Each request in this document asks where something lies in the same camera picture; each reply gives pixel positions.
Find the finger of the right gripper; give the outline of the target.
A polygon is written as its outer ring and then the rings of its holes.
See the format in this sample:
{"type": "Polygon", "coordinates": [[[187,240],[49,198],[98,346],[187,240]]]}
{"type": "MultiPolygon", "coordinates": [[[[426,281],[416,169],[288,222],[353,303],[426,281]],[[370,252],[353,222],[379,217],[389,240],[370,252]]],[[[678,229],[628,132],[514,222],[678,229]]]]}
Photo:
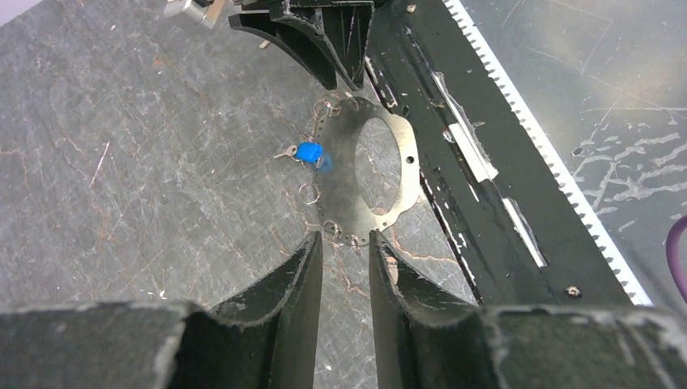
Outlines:
{"type": "Polygon", "coordinates": [[[271,21],[303,32],[334,66],[337,79],[358,91],[374,12],[373,1],[277,1],[271,21]]]}
{"type": "Polygon", "coordinates": [[[282,49],[326,90],[337,88],[334,66],[303,32],[270,20],[267,13],[240,13],[228,17],[233,30],[248,32],[282,49]]]}

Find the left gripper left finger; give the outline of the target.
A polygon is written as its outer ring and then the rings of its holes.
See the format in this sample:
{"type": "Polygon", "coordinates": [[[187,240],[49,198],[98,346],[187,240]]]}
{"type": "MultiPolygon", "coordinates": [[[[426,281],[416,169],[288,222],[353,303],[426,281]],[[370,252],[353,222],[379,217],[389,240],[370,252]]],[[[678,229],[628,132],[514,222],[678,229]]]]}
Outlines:
{"type": "Polygon", "coordinates": [[[4,388],[310,388],[322,236],[209,310],[190,301],[32,304],[1,312],[4,388]]]}

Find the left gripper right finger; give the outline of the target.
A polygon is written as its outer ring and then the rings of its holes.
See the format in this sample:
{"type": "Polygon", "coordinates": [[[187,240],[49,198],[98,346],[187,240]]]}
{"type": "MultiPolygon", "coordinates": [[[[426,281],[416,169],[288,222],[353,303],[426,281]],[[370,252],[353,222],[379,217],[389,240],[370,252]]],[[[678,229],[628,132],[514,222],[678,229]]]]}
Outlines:
{"type": "Polygon", "coordinates": [[[649,308],[474,306],[369,234],[381,388],[683,388],[686,322],[649,308]]]}

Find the blue key tag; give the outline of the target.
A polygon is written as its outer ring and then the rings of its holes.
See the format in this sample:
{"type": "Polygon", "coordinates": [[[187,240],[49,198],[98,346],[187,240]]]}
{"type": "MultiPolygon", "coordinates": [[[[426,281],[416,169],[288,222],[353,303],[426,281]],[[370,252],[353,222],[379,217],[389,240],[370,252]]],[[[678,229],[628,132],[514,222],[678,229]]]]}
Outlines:
{"type": "Polygon", "coordinates": [[[302,142],[288,146],[283,152],[273,156],[274,159],[289,157],[307,164],[316,164],[322,157],[323,147],[319,143],[302,142]]]}

